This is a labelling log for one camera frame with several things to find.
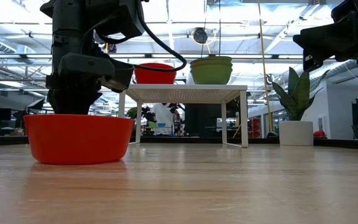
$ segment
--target green bowl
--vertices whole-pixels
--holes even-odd
[[[225,65],[232,67],[233,64],[231,62],[225,61],[225,60],[202,60],[196,63],[193,63],[190,65],[190,68],[200,67],[204,65]]]
[[[231,61],[232,61],[232,58],[227,57],[227,56],[206,57],[206,58],[200,58],[200,59],[197,59],[197,60],[194,60],[194,61],[190,62],[190,65],[193,65],[194,63],[198,63],[198,62],[215,61],[215,60],[220,60],[220,61],[225,61],[225,62],[231,62]]]
[[[226,85],[233,69],[227,65],[203,65],[190,70],[198,85]]]

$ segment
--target green leaf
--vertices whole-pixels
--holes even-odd
[[[316,97],[317,93],[320,92],[322,89],[323,89],[323,88],[317,90],[316,94],[314,94],[314,96],[309,99],[308,107],[307,107],[306,109],[304,109],[304,110],[299,114],[299,121],[302,119],[303,114],[305,113],[305,111],[313,104],[314,98]]]
[[[299,78],[298,84],[295,87],[295,90],[291,97],[294,99],[295,103],[298,105],[299,110],[304,111],[307,109],[309,104],[310,97],[310,75],[308,72],[302,73]]]
[[[130,118],[130,119],[136,119],[136,116],[137,116],[137,108],[131,108],[128,110],[127,112],[127,116]]]
[[[289,77],[288,77],[288,94],[290,96],[292,96],[293,91],[295,90],[296,84],[298,84],[299,81],[299,76],[297,74],[297,72],[290,67],[290,72],[289,72]]]
[[[293,98],[288,95],[285,90],[277,83],[272,83],[274,90],[280,96],[280,103],[288,111],[288,117],[296,118],[299,115],[298,105],[296,105]]]
[[[324,74],[320,77],[320,79],[311,85],[310,92],[314,91],[315,89],[317,89],[317,87],[320,86],[321,81],[323,81],[326,78],[329,71],[330,70],[326,70],[326,72],[324,72]]]

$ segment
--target orange bowl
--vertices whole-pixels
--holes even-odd
[[[134,120],[50,114],[24,117],[31,153],[45,164],[83,165],[122,159]]]

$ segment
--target red object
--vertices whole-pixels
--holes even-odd
[[[152,68],[173,68],[172,66],[161,63],[144,63],[141,66]],[[155,72],[141,68],[135,68],[135,77],[137,84],[173,84],[175,82],[176,72]]]
[[[45,164],[116,162],[124,157],[134,120],[89,115],[24,117],[34,159]]]
[[[326,135],[326,133],[324,133],[323,130],[321,130],[321,131],[316,131],[316,132],[313,134],[313,137],[315,137],[315,138],[326,138],[327,135]]]

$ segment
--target yellow pole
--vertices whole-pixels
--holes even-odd
[[[259,8],[260,42],[262,43],[262,62],[263,62],[263,65],[264,65],[265,94],[266,94],[267,112],[268,112],[268,128],[269,128],[269,131],[272,131],[273,130],[273,127],[272,127],[272,114],[270,112],[269,96],[268,96],[268,93],[267,93],[267,76],[266,76],[266,64],[265,64],[265,45],[264,45],[264,32],[262,30],[262,11],[260,10],[260,0],[258,0],[258,8]]]

